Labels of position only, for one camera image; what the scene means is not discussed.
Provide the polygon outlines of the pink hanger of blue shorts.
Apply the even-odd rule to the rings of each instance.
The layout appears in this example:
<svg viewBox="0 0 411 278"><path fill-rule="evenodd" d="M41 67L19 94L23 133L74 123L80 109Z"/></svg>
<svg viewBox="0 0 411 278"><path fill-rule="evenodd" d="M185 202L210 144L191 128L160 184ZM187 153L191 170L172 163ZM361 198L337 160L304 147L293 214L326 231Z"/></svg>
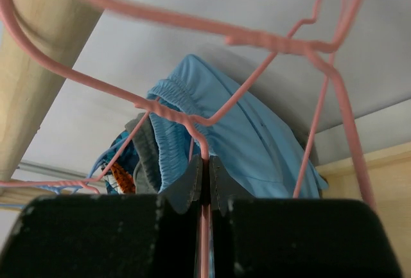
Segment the pink hanger of blue shorts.
<svg viewBox="0 0 411 278"><path fill-rule="evenodd" d="M347 9L343 10L341 20L337 25L335 37L337 31L340 28L341 21L344 15L347 14ZM239 90L225 103L212 117L204 118L199 116L189 116L181 112L169 109L164 105L161 105L155 100L147 100L131 92L125 91L118 87L115 87L109 83L105 83L101 80L97 80L78 71L64 66L59 62L54 61L52 58L45 55L26 36L22 31L12 5L12 0L1 0L1 20L4 23L6 30L9 32L15 43L34 61L36 61L43 68L55 73L61 77L67 78L74 82L81 83L88 87L92 87L107 94L111 94L118 98L127 100L133 103L136 107L145 109L149 113L157 114L163 118L169 119L181 125L184 125L192 138L198 141L201 149L202 166L204 171L209 169L209 145L206 138L196 129L196 124L204 126L211 126L219 121L235 103L248 91L249 87L256 81L260 75L260 70L256 70L246 80L246 82L239 88ZM349 97L343 83L340 73L334 68L334 66L323 61L321 54L323 52L315 51L312 48L306 49L303 55L305 56L318 70L322 71L333 82L335 92L340 105L340 112L343 119L345 134L347 142L351 151L351 156L354 164L354 169L357 174L357 181L362 194L363 201L371 208L375 208L376 202L374 199L374 193L372 191L367 166L363 156L363 150L360 144L359 135L354 122L353 111L349 102Z"/></svg>

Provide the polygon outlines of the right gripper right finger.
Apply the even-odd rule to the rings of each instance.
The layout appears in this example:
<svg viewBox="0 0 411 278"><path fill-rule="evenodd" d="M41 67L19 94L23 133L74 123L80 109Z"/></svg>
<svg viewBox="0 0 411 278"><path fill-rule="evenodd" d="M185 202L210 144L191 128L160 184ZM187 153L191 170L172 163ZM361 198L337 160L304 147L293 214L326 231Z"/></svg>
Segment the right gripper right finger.
<svg viewBox="0 0 411 278"><path fill-rule="evenodd" d="M401 277L376 213L347 199L255 198L209 161L211 277Z"/></svg>

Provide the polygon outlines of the blue hanger of grey shorts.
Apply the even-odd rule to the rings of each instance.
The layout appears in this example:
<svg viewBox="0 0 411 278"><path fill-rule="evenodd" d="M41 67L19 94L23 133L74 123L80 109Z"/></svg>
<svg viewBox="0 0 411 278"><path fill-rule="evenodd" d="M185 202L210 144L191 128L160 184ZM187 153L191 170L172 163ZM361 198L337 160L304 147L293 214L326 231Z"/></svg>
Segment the blue hanger of grey shorts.
<svg viewBox="0 0 411 278"><path fill-rule="evenodd" d="M70 194L75 194L81 189L90 190L93 193L99 193L98 190L95 188L96 182L100 181L99 178L92 178L92 176L97 172L101 171L101 167L103 166L103 157L106 156L109 152L113 151L116 148L120 148L124 142L126 141L126 137L117 141L114 145L112 145L108 150L105 150L93 164L90 172L88 174L81 176L79 180L67 180L67 179L58 179L58 180L17 180L13 182L6 182L4 180L1 181L1 188L37 188L45 191L50 191L56 195L61 195L63 191L69 190Z"/></svg>

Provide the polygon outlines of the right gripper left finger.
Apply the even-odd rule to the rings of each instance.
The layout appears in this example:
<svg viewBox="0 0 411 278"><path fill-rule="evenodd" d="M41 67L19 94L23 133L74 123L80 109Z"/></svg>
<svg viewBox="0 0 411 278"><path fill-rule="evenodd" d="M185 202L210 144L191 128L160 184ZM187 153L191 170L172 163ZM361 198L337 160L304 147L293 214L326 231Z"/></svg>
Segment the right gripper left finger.
<svg viewBox="0 0 411 278"><path fill-rule="evenodd" d="M198 277L202 159L162 193L40 196L1 252L2 277Z"/></svg>

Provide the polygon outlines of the light blue shorts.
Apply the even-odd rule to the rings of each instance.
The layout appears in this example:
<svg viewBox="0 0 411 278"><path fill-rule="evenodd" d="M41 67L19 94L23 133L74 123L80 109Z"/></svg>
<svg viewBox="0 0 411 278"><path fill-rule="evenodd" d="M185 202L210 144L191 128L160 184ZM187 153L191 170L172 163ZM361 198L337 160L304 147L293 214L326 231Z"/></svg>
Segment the light blue shorts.
<svg viewBox="0 0 411 278"><path fill-rule="evenodd" d="M211 117L239 85L195 55L186 56L169 77L149 90L148 98L170 109ZM162 188L186 170L188 157L199 153L185 126L150 114L159 149ZM304 151L291 128L250 93L211 126L198 125L209 153L228 174L258 198L293 195Z"/></svg>

